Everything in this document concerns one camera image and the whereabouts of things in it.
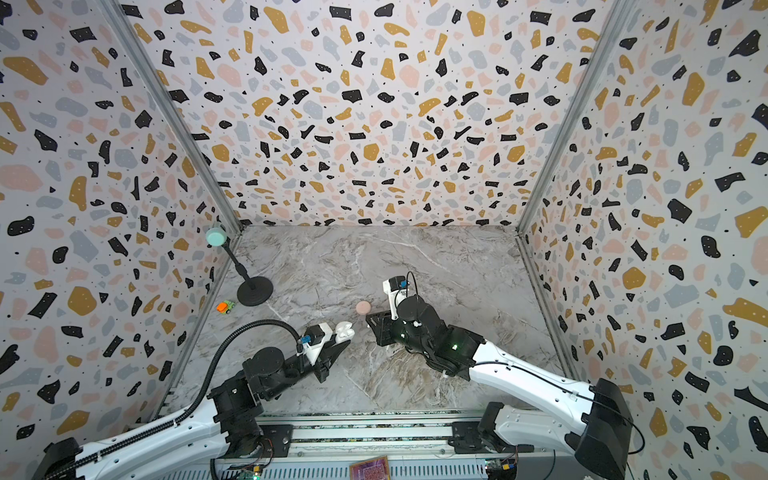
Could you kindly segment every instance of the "pink sponge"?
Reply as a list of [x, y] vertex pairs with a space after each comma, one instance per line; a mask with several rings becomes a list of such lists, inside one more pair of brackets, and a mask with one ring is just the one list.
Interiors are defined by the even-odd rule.
[[362, 302], [357, 303], [357, 305], [355, 306], [355, 310], [360, 315], [368, 315], [369, 313], [371, 313], [371, 304], [363, 300]]

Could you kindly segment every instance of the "marble floor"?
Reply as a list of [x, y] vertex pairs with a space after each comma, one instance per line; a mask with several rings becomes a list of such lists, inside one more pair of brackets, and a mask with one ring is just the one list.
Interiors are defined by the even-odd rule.
[[[352, 344], [320, 384], [309, 376], [268, 412], [372, 412], [430, 409], [484, 409], [501, 401], [526, 405], [491, 387], [443, 378], [419, 355], [399, 345], [379, 347], [365, 318], [355, 311], [367, 300], [387, 310], [382, 281], [411, 270], [419, 294], [447, 324], [473, 330], [521, 359], [562, 374], [538, 308], [514, 230], [503, 227], [248, 227], [236, 255], [252, 276], [270, 278], [272, 297], [256, 307], [215, 310], [200, 332], [174, 394], [171, 411], [197, 394], [220, 343], [238, 326], [257, 319], [281, 319], [303, 333], [308, 324], [353, 323]], [[235, 300], [242, 282], [227, 272], [216, 303]], [[219, 362], [212, 385], [241, 369], [264, 346], [293, 351], [284, 330], [258, 327], [235, 340]]]

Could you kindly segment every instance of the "wire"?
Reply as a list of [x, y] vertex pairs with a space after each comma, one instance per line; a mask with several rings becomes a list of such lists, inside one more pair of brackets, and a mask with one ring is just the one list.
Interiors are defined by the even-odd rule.
[[552, 466], [549, 468], [549, 473], [546, 477], [542, 478], [541, 480], [547, 480], [549, 478], [549, 475], [552, 475], [552, 472], [554, 471], [554, 463], [558, 460], [558, 453], [555, 450], [552, 450]]
[[150, 437], [155, 433], [162, 432], [165, 429], [169, 429], [174, 425], [179, 425], [182, 421], [187, 419], [187, 417], [192, 415], [195, 409], [202, 403], [203, 399], [205, 399], [205, 395], [208, 392], [208, 387], [210, 386], [210, 381], [214, 377], [214, 371], [216, 370], [216, 365], [218, 365], [219, 360], [221, 359], [221, 356], [224, 354], [224, 351], [227, 349], [230, 343], [232, 343], [238, 336], [240, 336], [247, 330], [250, 330], [254, 327], [262, 326], [262, 325], [274, 325], [274, 326], [279, 326], [288, 330], [288, 332], [291, 334], [291, 336], [293, 336], [293, 338], [297, 342], [297, 349], [300, 348], [299, 342], [301, 341], [301, 337], [299, 336], [299, 333], [296, 331], [296, 329], [294, 329], [288, 323], [285, 323], [281, 320], [274, 320], [274, 319], [257, 320], [255, 322], [246, 323], [245, 325], [236, 329], [234, 332], [230, 333], [230, 335], [221, 343], [221, 345], [219, 346], [219, 349], [214, 354], [213, 359], [210, 361], [210, 365], [208, 366], [208, 371], [205, 374], [205, 380], [203, 381], [202, 386], [200, 386], [200, 391], [198, 392], [197, 397], [195, 397], [195, 400], [192, 402], [189, 408], [187, 408], [184, 411], [184, 413], [182, 413], [175, 419], [169, 420], [167, 422], [163, 422], [160, 425], [156, 425], [155, 427], [152, 427], [151, 429], [148, 429], [145, 432], [138, 433], [136, 435], [128, 437], [125, 440], [109, 445], [107, 448], [102, 449], [99, 452], [91, 453], [87, 457], [84, 457], [84, 458], [81, 458], [80, 460], [72, 462], [70, 465], [67, 465], [63, 468], [60, 468], [56, 472], [46, 475], [45, 477], [43, 477], [43, 480], [54, 480], [54, 478], [58, 478], [63, 473], [66, 473], [72, 470], [76, 471], [77, 468], [83, 465], [87, 465], [91, 462], [98, 462], [99, 459], [101, 459], [106, 455], [110, 455], [111, 453], [114, 453], [117, 450], [120, 450], [129, 445], [133, 445], [134, 443], [140, 440]]
[[511, 368], [511, 369], [521, 370], [522, 372], [526, 372], [529, 375], [533, 375], [534, 377], [536, 377], [537, 379], [541, 380], [542, 382], [546, 382], [549, 385], [552, 385], [552, 386], [562, 390], [564, 393], [568, 393], [570, 395], [576, 395], [580, 399], [588, 400], [589, 402], [598, 404], [599, 406], [603, 407], [604, 409], [608, 409], [608, 410], [612, 411], [616, 415], [619, 415], [619, 417], [621, 417], [621, 419], [623, 419], [625, 422], [629, 423], [635, 430], [637, 430], [637, 433], [640, 434], [640, 438], [643, 441], [643, 445], [640, 448], [638, 448], [634, 452], [628, 452], [627, 455], [634, 455], [636, 453], [642, 452], [643, 449], [645, 449], [645, 435], [643, 435], [643, 432], [637, 427], [637, 425], [634, 424], [634, 422], [632, 422], [632, 419], [629, 419], [628, 417], [622, 415], [621, 412], [619, 412], [615, 408], [613, 408], [611, 406], [608, 406], [608, 405], [605, 405], [603, 402], [599, 402], [599, 401], [597, 401], [595, 399], [590, 399], [589, 397], [585, 397], [583, 395], [579, 395], [576, 392], [573, 392], [571, 390], [563, 388], [563, 386], [560, 386], [560, 385], [558, 385], [555, 382], [551, 382], [551, 381], [547, 380], [546, 378], [544, 378], [543, 376], [540, 376], [540, 375], [538, 375], [536, 373], [533, 373], [530, 370], [524, 369], [524, 368], [522, 368], [520, 366], [517, 366], [517, 365], [510, 365], [510, 364], [504, 363], [504, 362], [493, 362], [493, 361], [491, 361], [491, 362], [479, 362], [479, 363], [476, 363], [475, 365], [473, 365], [472, 367], [476, 367], [476, 366], [480, 366], [480, 365], [503, 365], [503, 366], [506, 366], [506, 367]]

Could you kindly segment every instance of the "patterned wall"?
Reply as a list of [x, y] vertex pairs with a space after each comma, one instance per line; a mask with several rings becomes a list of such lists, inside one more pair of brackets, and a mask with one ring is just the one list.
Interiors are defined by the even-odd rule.
[[214, 267], [212, 201], [98, 11], [0, 2], [0, 477], [146, 421]]
[[525, 239], [635, 478], [768, 478], [768, 2], [639, 5]]
[[246, 222], [516, 224], [605, 0], [126, 0]]

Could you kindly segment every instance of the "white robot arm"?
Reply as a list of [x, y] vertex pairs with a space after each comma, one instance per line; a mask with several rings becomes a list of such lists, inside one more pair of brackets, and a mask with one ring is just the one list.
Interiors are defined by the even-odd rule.
[[[216, 364], [227, 346], [255, 326], [288, 329], [296, 354], [286, 359], [268, 346], [243, 362], [243, 369], [211, 389]], [[303, 336], [279, 320], [259, 320], [241, 326], [219, 347], [192, 405], [129, 432], [79, 446], [74, 438], [51, 443], [33, 480], [151, 480], [191, 462], [262, 455], [266, 433], [256, 417], [262, 400], [275, 399], [285, 389], [314, 373], [324, 382], [329, 369], [354, 336], [352, 324], [310, 326]]]
[[602, 477], [624, 478], [634, 423], [615, 384], [600, 379], [590, 385], [555, 375], [510, 355], [477, 333], [446, 326], [418, 293], [403, 294], [409, 286], [406, 276], [393, 277], [383, 285], [390, 311], [366, 317], [378, 345], [401, 343], [445, 375], [494, 386], [554, 419], [550, 425], [529, 429], [532, 431], [520, 429], [514, 409], [491, 403], [478, 427], [484, 445], [496, 452], [531, 444], [558, 449], [572, 453]]

